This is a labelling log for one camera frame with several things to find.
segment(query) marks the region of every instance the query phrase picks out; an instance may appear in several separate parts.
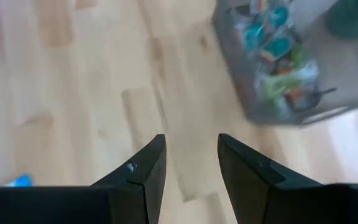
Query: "wooden floor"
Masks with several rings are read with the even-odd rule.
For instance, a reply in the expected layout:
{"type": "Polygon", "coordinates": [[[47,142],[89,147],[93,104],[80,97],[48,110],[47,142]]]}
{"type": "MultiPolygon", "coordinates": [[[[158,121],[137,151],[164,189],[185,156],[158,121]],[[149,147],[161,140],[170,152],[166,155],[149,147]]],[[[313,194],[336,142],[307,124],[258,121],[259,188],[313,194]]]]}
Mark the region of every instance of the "wooden floor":
{"type": "Polygon", "coordinates": [[[307,128],[244,119],[214,0],[0,0],[0,185],[89,185],[167,135],[161,223],[235,223],[228,133],[322,183],[358,182],[358,111],[307,128]]]}

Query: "green object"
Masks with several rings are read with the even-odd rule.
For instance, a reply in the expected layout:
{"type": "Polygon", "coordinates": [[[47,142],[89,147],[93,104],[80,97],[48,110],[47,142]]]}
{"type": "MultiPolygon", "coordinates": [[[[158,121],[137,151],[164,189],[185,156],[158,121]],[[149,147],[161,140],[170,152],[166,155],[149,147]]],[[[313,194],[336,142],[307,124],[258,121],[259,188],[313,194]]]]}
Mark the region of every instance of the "green object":
{"type": "Polygon", "coordinates": [[[291,52],[291,61],[294,63],[295,68],[299,68],[303,59],[305,58],[306,51],[302,46],[295,47],[291,52]]]}
{"type": "Polygon", "coordinates": [[[358,0],[338,0],[327,13],[326,27],[341,39],[358,39],[358,0]]]}
{"type": "Polygon", "coordinates": [[[301,80],[294,77],[294,75],[282,75],[269,77],[265,83],[264,93],[268,100],[277,99],[290,90],[299,88],[301,86],[301,80]]]}

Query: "blue object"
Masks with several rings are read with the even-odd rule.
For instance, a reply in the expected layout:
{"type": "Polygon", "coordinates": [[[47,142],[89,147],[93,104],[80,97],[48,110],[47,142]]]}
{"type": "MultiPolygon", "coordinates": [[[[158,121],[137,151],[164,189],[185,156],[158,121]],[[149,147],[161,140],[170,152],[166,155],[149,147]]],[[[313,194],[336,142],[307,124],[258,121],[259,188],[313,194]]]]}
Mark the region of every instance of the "blue object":
{"type": "Polygon", "coordinates": [[[8,183],[8,187],[31,187],[33,186],[32,177],[30,174],[24,174],[16,180],[8,183]]]}
{"type": "Polygon", "coordinates": [[[291,41],[288,38],[277,38],[268,43],[264,50],[271,54],[274,60],[291,50],[291,41]]]}
{"type": "Polygon", "coordinates": [[[247,50],[257,50],[264,39],[265,30],[263,24],[260,22],[252,24],[247,31],[245,39],[247,50]]]}
{"type": "Polygon", "coordinates": [[[285,7],[278,7],[272,15],[272,25],[274,29],[278,29],[288,20],[288,10],[285,7]]]}

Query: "floor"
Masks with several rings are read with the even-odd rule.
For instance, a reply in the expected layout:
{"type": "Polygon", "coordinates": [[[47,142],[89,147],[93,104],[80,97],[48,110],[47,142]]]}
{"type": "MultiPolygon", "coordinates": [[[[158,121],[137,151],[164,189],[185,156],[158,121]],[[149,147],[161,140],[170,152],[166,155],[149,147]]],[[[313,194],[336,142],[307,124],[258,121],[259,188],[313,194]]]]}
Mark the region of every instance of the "floor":
{"type": "Polygon", "coordinates": [[[244,119],[214,0],[0,0],[0,185],[89,185],[167,135],[161,223],[235,223],[228,133],[322,183],[358,182],[358,111],[303,129],[244,119]]]}

